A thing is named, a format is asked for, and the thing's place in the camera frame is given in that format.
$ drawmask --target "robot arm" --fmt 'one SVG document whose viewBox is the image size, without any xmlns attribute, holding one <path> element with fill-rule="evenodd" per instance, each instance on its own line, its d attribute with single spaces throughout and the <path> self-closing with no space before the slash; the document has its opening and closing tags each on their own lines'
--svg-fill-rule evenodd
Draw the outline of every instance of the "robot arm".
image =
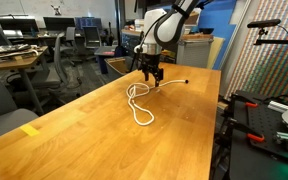
<svg viewBox="0 0 288 180">
<path fill-rule="evenodd" d="M 163 69 L 158 67 L 161 49 L 178 42 L 183 34 L 183 25 L 189 14 L 196 7 L 198 0 L 177 0 L 172 9 L 166 13 L 155 9 L 145 13 L 144 39 L 134 48 L 135 53 L 144 54 L 139 70 L 148 80 L 149 73 L 155 78 L 155 86 L 163 80 Z"/>
</svg>

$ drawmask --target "colorful pegboard wall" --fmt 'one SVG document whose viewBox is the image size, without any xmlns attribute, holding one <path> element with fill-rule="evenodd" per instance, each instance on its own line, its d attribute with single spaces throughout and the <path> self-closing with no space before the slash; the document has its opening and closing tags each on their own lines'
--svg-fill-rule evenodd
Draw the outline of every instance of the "colorful pegboard wall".
<svg viewBox="0 0 288 180">
<path fill-rule="evenodd" d="M 262 0 L 254 21 L 281 19 L 279 25 L 288 30 L 288 0 Z M 266 28 L 268 35 L 262 39 L 287 39 L 280 27 Z M 236 90 L 267 96 L 288 94 L 288 45 L 262 44 L 254 46 L 259 29 L 249 29 L 244 47 L 225 94 L 228 98 Z"/>
</svg>

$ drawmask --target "yellow tape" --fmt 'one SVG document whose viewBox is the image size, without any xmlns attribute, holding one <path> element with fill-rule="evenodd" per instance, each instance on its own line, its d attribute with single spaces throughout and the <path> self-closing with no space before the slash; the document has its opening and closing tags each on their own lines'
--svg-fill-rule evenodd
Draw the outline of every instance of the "yellow tape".
<svg viewBox="0 0 288 180">
<path fill-rule="evenodd" d="M 24 124 L 23 126 L 20 127 L 20 129 L 22 129 L 22 131 L 24 131 L 26 134 L 28 134 L 31 137 L 38 135 L 40 133 L 37 129 L 35 129 L 33 126 L 29 124 Z"/>
</svg>

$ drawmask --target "white cable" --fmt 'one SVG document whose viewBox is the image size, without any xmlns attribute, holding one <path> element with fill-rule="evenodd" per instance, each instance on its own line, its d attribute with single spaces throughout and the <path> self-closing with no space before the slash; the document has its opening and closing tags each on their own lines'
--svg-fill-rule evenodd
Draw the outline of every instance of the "white cable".
<svg viewBox="0 0 288 180">
<path fill-rule="evenodd" d="M 161 84 L 160 86 L 165 86 L 165 85 L 170 84 L 170 83 L 188 83 L 188 80 L 173 80 L 173 81 L 169 81 L 169 82 L 166 82 L 164 84 Z M 153 89 L 153 88 L 155 88 L 155 86 L 149 87 L 148 85 L 143 84 L 143 83 L 133 83 L 130 86 L 128 86 L 128 88 L 126 89 L 126 94 L 128 96 L 128 105 L 131 107 L 131 109 L 133 111 L 133 116 L 134 116 L 135 122 L 140 126 L 146 126 L 146 125 L 151 124 L 154 121 L 154 115 L 151 113 L 151 111 L 138 106 L 135 103 L 134 99 L 136 97 L 144 96 L 144 95 L 150 93 L 150 89 Z M 143 93 L 140 93 L 140 94 L 136 94 L 136 89 L 142 89 L 142 90 L 146 90 L 146 91 Z M 151 119 L 145 123 L 140 122 L 137 119 L 135 108 L 148 113 L 151 116 Z"/>
</svg>

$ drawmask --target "wooden table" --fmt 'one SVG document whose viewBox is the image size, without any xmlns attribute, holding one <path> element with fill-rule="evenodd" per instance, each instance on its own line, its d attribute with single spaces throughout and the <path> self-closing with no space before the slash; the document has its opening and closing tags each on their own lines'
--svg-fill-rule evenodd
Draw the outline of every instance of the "wooden table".
<svg viewBox="0 0 288 180">
<path fill-rule="evenodd" d="M 0 179 L 208 179 L 220 71 L 161 67 L 163 82 L 190 82 L 136 99 L 152 124 L 137 125 L 127 104 L 127 87 L 145 82 L 133 71 L 30 122 L 35 136 L 20 128 L 1 136 Z"/>
<path fill-rule="evenodd" d="M 0 70 L 11 70 L 11 69 L 17 69 L 21 75 L 21 78 L 23 79 L 23 82 L 30 93 L 31 99 L 35 105 L 35 108 L 37 109 L 39 114 L 44 114 L 44 111 L 41 107 L 41 104 L 35 94 L 35 91 L 33 89 L 33 86 L 31 84 L 30 79 L 27 76 L 27 73 L 25 69 L 33 67 L 38 60 L 41 60 L 41 65 L 43 67 L 43 70 L 47 70 L 47 64 L 46 60 L 44 59 L 44 53 L 47 50 L 47 46 L 42 46 L 41 47 L 41 52 L 38 53 L 37 56 L 34 57 L 29 57 L 25 58 L 23 60 L 18 60 L 18 61 L 7 61 L 7 62 L 2 62 L 0 63 Z"/>
</svg>

